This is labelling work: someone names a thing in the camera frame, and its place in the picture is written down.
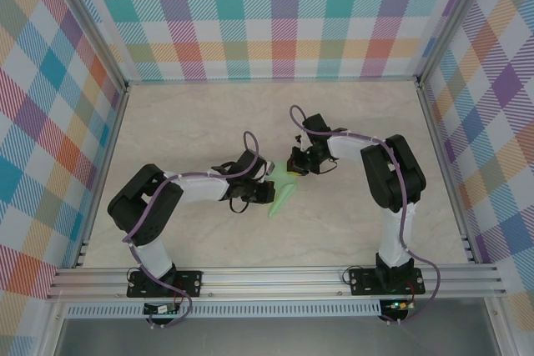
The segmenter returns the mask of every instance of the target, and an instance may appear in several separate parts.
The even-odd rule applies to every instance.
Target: marble floor
[[[437,263],[466,263],[413,83],[195,83],[132,88],[84,267],[134,265],[106,207],[143,165],[186,173],[235,160],[244,130],[254,132],[262,156],[285,161],[299,133],[288,114],[294,103],[332,128],[404,135],[427,180],[411,249]],[[266,205],[243,214],[227,203],[180,206],[163,232],[169,256],[182,267],[374,264],[380,208],[363,166],[341,160],[335,171],[297,185],[273,218]]]

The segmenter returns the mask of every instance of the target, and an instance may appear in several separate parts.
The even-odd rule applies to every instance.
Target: vented metal panel
[[[177,315],[187,308],[182,307]],[[330,301],[262,301],[213,302],[196,301],[188,318],[242,318],[242,317],[343,317],[378,316],[378,300]],[[143,318],[143,304],[137,303],[72,303],[67,318]]]

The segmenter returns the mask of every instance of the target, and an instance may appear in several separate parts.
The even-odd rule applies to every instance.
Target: black mounting plate
[[[202,287],[201,271],[176,271],[173,286],[185,291],[191,298],[200,296]],[[129,275],[127,298],[174,298],[175,292],[166,289],[149,277],[142,271],[133,271]]]
[[[412,269],[412,274],[407,280],[415,290],[415,295],[425,293],[425,282],[422,280],[423,275],[418,268]],[[406,283],[402,283],[390,292],[386,292],[376,276],[374,268],[351,268],[349,270],[350,294],[352,295],[411,295],[411,288]]]

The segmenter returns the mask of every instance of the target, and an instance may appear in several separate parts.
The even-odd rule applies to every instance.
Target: green plastic piece
[[[275,200],[269,206],[269,217],[273,217],[278,213],[280,208],[284,206],[287,199],[297,189],[297,177],[294,174],[287,172],[286,162],[275,162],[275,169],[267,177],[266,181],[275,183]]]

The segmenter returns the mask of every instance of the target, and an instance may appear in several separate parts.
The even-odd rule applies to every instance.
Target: gray floor
[[[437,300],[419,319],[190,318],[167,330],[143,320],[68,320],[57,356],[493,356],[483,299]]]
[[[247,129],[265,158],[284,162],[299,133],[288,115],[294,103],[309,115],[321,113],[332,128],[379,138],[404,135],[428,182],[411,249],[437,263],[466,262],[413,83],[210,83],[132,88],[84,267],[134,265],[106,207],[144,164],[205,171],[235,160]],[[243,214],[231,213],[226,203],[179,206],[164,243],[183,267],[375,262],[380,208],[357,163],[341,160],[332,173],[299,178],[280,213],[267,213],[265,205],[251,205]]]

